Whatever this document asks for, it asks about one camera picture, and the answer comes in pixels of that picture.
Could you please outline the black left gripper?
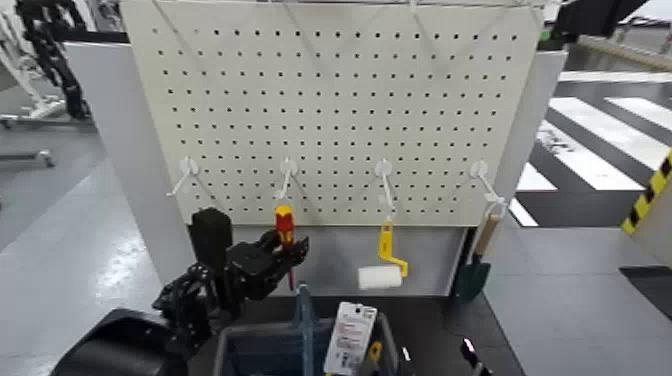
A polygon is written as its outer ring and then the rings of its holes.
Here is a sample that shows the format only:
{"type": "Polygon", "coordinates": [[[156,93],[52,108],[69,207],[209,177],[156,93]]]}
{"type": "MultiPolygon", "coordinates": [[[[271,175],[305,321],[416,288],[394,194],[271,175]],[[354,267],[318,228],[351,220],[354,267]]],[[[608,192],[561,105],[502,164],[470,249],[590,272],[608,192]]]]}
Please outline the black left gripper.
{"type": "Polygon", "coordinates": [[[245,297],[262,300],[277,288],[280,274],[287,274],[303,263],[308,252],[308,237],[281,244],[278,232],[271,229],[254,243],[240,242],[230,247],[227,260],[235,270],[245,297]]]}

